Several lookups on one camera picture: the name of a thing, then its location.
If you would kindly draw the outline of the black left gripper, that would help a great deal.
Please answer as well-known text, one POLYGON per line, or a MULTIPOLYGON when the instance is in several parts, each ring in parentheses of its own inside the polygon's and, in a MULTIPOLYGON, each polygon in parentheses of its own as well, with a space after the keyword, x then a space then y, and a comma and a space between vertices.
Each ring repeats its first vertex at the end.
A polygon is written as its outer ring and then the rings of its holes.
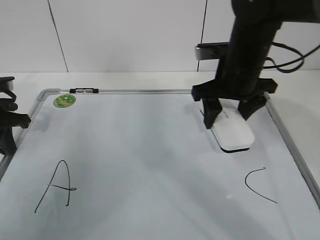
POLYGON ((17 109, 12 98, 0 99, 0 153, 3 155, 13 155, 17 150, 12 127, 27 129, 31 123, 29 115, 16 113, 17 109))

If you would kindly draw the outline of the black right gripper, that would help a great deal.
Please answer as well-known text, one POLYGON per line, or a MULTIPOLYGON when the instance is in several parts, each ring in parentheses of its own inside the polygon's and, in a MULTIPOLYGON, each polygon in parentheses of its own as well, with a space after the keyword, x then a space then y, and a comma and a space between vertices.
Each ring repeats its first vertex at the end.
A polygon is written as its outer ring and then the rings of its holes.
POLYGON ((222 111, 219 99, 239 100, 238 112, 247 121, 251 115, 266 105, 265 92, 273 94, 278 84, 272 78, 256 78, 253 82, 235 79, 225 74, 226 58, 218 62, 215 79, 194 85, 191 95, 194 101, 202 99, 203 122, 211 129, 222 111))

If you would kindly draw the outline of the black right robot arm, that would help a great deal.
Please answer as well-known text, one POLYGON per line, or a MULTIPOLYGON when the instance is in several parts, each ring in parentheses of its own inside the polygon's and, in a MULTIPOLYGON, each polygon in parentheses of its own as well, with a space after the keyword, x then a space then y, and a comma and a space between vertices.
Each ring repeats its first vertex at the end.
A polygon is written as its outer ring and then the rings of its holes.
POLYGON ((193 100, 203 104, 203 122, 213 127, 222 111, 220 99, 236 100, 244 120, 265 106, 264 94, 275 93, 277 83, 260 78, 277 31, 284 22, 319 23, 318 0, 233 0, 235 15, 228 42, 199 43, 195 47, 198 61, 218 59, 213 80, 194 85, 193 100))

